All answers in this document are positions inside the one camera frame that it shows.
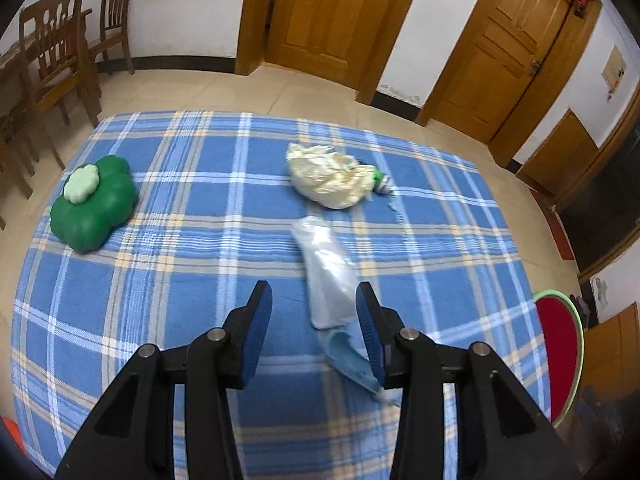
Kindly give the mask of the blue plastic wrapper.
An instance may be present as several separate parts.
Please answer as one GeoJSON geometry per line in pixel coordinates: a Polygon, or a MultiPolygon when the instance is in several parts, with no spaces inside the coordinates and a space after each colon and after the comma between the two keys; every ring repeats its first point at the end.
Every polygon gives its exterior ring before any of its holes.
{"type": "Polygon", "coordinates": [[[330,330],[324,338],[323,351],[330,367],[367,391],[376,402],[400,407],[401,391],[385,390],[380,385],[372,373],[369,360],[350,343],[349,333],[344,330],[330,330]]]}

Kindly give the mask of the clear plastic bag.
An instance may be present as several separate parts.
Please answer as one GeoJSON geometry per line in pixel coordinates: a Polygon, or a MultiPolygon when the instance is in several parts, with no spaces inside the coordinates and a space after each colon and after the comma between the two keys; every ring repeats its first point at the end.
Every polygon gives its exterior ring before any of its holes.
{"type": "Polygon", "coordinates": [[[345,248],[319,217],[294,221],[292,234],[304,260],[312,326],[329,330],[346,325],[356,316],[358,278],[345,248]]]}

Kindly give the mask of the blue plaid tablecloth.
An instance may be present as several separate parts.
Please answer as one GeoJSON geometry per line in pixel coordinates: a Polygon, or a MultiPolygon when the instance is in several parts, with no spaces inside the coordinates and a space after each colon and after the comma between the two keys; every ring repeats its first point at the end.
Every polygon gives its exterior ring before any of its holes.
{"type": "Polygon", "coordinates": [[[14,300],[12,382],[28,456],[54,471],[107,385],[142,344],[188,344],[269,282],[273,310],[255,377],[232,393],[250,479],[384,479],[398,411],[332,370],[309,319],[292,223],[318,207],[288,178],[292,143],[329,145],[392,177],[323,215],[360,280],[434,341],[488,342],[543,411],[546,350],[506,220],[475,168],[436,148],[358,129],[250,113],[104,119],[74,164],[128,162],[137,209],[97,252],[36,227],[14,300]]]}

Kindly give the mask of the small green white wrapper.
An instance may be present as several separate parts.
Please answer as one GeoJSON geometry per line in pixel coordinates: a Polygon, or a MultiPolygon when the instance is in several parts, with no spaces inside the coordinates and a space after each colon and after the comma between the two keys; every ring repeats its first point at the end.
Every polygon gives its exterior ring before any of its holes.
{"type": "Polygon", "coordinates": [[[372,191],[381,196],[392,195],[395,192],[393,179],[381,170],[375,169],[372,191]]]}

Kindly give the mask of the far crumpled cream paper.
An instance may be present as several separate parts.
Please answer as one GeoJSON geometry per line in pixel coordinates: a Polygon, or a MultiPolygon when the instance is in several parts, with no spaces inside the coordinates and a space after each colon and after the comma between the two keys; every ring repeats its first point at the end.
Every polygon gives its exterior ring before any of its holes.
{"type": "Polygon", "coordinates": [[[286,162],[296,191],[323,207],[347,209],[373,192],[375,166],[362,164],[332,146],[290,143],[286,162]]]}

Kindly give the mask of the green flower-shaped container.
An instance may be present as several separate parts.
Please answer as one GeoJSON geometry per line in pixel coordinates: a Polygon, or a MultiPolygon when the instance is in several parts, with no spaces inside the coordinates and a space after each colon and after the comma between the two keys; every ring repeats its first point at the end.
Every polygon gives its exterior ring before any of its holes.
{"type": "Polygon", "coordinates": [[[137,201],[126,159],[106,155],[68,176],[51,207],[50,229],[74,252],[94,252],[130,219],[137,201]]]}

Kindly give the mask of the low wooden cabinet door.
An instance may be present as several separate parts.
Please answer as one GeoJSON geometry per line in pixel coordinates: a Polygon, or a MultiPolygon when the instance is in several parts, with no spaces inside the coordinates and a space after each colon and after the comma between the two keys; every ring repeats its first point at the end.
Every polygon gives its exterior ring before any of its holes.
{"type": "Polygon", "coordinates": [[[577,182],[598,153],[585,126],[568,110],[516,175],[539,193],[559,197],[577,182]]]}

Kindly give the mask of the orange plastic basket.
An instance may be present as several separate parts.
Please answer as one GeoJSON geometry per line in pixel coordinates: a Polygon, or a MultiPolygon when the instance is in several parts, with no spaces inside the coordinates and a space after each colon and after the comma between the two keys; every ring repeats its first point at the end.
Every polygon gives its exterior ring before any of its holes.
{"type": "Polygon", "coordinates": [[[9,434],[11,435],[13,441],[21,449],[21,451],[25,453],[25,447],[24,447],[22,436],[21,436],[21,431],[20,431],[20,428],[18,428],[17,423],[14,422],[14,420],[10,419],[9,417],[2,417],[2,422],[4,423],[4,426],[6,426],[6,430],[9,431],[9,434]]]}

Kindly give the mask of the foreground wooden chair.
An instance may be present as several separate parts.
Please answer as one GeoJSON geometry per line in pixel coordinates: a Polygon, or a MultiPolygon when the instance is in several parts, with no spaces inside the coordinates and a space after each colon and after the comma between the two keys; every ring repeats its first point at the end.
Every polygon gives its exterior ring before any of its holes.
{"type": "Polygon", "coordinates": [[[12,183],[22,193],[22,195],[29,199],[32,196],[32,188],[25,180],[20,166],[14,155],[12,154],[9,144],[6,143],[6,136],[10,132],[11,121],[9,117],[1,118],[1,172],[5,176],[8,176],[12,183]]]}

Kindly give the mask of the left wooden door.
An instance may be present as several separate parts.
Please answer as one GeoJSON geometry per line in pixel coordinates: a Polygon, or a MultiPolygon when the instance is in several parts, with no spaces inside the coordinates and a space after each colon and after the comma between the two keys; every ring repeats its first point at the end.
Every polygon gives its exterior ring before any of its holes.
{"type": "Polygon", "coordinates": [[[390,0],[276,0],[266,60],[357,88],[390,0]]]}

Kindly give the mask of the right wooden door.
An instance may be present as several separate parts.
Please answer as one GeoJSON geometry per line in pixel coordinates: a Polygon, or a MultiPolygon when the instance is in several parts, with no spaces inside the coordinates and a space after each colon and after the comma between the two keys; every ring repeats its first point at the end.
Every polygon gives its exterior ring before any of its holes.
{"type": "Polygon", "coordinates": [[[433,118],[489,142],[536,76],[569,8],[568,0],[496,0],[433,118]]]}

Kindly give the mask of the far wooden chair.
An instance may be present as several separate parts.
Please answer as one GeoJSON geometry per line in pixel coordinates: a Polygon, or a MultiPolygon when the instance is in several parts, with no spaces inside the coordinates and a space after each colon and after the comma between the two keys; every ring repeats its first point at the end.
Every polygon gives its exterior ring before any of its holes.
{"type": "Polygon", "coordinates": [[[99,13],[99,38],[89,46],[93,61],[101,55],[104,62],[110,57],[108,51],[121,46],[128,73],[134,74],[134,62],[129,47],[129,3],[130,0],[101,0],[99,13]]]}

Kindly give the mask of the wall electrical panel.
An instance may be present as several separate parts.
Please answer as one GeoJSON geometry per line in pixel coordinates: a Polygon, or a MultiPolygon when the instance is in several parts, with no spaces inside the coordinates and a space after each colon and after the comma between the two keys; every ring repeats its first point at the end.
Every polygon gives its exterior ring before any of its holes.
{"type": "Polygon", "coordinates": [[[602,70],[608,93],[614,94],[626,73],[626,62],[618,47],[613,46],[602,70]]]}

